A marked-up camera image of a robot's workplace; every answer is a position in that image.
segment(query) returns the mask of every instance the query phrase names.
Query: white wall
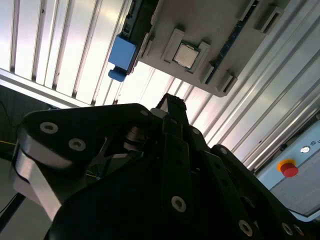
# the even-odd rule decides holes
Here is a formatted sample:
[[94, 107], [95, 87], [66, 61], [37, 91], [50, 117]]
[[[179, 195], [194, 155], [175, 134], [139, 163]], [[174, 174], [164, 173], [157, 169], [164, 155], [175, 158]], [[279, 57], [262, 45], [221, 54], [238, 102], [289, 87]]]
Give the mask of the white wall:
[[[9, 180], [10, 164], [0, 159], [0, 211], [16, 194]], [[26, 198], [0, 233], [0, 240], [43, 240], [50, 225], [44, 209]]]

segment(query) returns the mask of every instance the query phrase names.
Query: blue plastic block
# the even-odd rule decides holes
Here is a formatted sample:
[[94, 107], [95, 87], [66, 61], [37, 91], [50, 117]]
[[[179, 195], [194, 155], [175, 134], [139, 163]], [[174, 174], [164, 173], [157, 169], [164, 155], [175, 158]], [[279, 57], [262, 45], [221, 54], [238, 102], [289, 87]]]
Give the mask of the blue plastic block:
[[123, 74], [122, 72], [118, 72], [116, 69], [113, 69], [109, 71], [108, 76], [114, 80], [117, 80], [118, 82], [123, 82], [127, 75]]
[[108, 61], [119, 68], [128, 70], [136, 47], [133, 43], [116, 36]]

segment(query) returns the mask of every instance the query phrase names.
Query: red button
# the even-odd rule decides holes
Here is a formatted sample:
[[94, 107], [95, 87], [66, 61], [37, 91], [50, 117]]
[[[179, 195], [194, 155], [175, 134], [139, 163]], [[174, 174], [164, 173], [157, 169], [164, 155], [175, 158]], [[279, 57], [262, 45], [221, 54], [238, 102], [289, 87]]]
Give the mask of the red button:
[[282, 174], [287, 178], [292, 178], [298, 174], [299, 169], [291, 162], [283, 164], [280, 168]]

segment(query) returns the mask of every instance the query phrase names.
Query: screw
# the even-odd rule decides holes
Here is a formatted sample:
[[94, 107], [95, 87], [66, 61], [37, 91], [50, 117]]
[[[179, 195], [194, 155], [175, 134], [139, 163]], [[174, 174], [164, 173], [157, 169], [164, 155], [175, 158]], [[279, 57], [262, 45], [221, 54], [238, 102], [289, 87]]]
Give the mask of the screw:
[[171, 198], [172, 207], [180, 213], [184, 213], [187, 210], [185, 201], [179, 196], [173, 196]]
[[197, 134], [197, 135], [200, 134], [200, 131], [199, 131], [198, 129], [196, 129], [196, 128], [193, 128], [193, 129], [192, 129], [192, 132], [194, 132], [194, 133]]
[[301, 230], [300, 227], [298, 227], [297, 225], [293, 224], [295, 230], [301, 235], [301, 236], [304, 236], [304, 232]]
[[86, 149], [86, 143], [79, 138], [73, 138], [69, 141], [69, 148], [81, 152]]
[[59, 130], [59, 128], [56, 124], [54, 124], [53, 122], [49, 122], [49, 121], [45, 121], [45, 122], [41, 123], [40, 129], [42, 132], [44, 132], [46, 134], [55, 134]]
[[220, 147], [220, 151], [221, 151], [223, 154], [228, 154], [227, 150], [225, 150], [223, 147]]
[[238, 224], [239, 228], [245, 235], [247, 235], [248, 237], [252, 237], [254, 232], [252, 231], [251, 226], [245, 220], [240, 220]]
[[292, 232], [292, 230], [291, 230], [291, 228], [288, 226], [288, 224], [286, 224], [286, 223], [282, 223], [282, 228], [283, 228], [283, 230], [286, 232], [286, 234], [288, 234], [288, 235], [290, 235], [290, 236], [292, 236], [293, 235], [293, 232]]
[[145, 110], [141, 110], [140, 113], [141, 113], [142, 115], [148, 116], [148, 113], [147, 113]]
[[310, 147], [309, 146], [303, 146], [301, 149], [300, 149], [300, 153], [307, 153], [310, 151]]

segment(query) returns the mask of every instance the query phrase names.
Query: emergency stop button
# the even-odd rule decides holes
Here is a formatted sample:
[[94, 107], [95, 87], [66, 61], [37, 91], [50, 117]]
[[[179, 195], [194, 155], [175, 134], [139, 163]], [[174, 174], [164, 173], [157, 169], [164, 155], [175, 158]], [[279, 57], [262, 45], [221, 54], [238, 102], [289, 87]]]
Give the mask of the emergency stop button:
[[287, 178], [292, 178], [298, 174], [299, 169], [291, 162], [287, 162], [280, 167], [282, 174]]
[[296, 167], [296, 161], [294, 159], [285, 159], [278, 163], [277, 170], [281, 172], [286, 178], [292, 178], [296, 176], [299, 169]]

